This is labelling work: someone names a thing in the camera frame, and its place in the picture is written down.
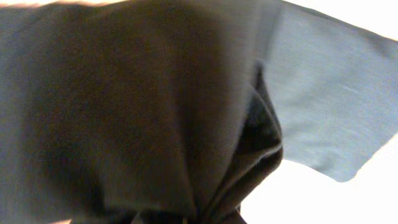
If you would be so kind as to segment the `black t-shirt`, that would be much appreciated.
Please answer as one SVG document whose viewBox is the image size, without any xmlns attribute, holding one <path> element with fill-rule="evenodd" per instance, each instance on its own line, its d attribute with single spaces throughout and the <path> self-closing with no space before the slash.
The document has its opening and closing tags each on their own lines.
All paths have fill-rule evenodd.
<svg viewBox="0 0 398 224">
<path fill-rule="evenodd" d="M 397 42 L 284 1 L 1 8 L 1 222 L 242 223 L 397 132 Z"/>
</svg>

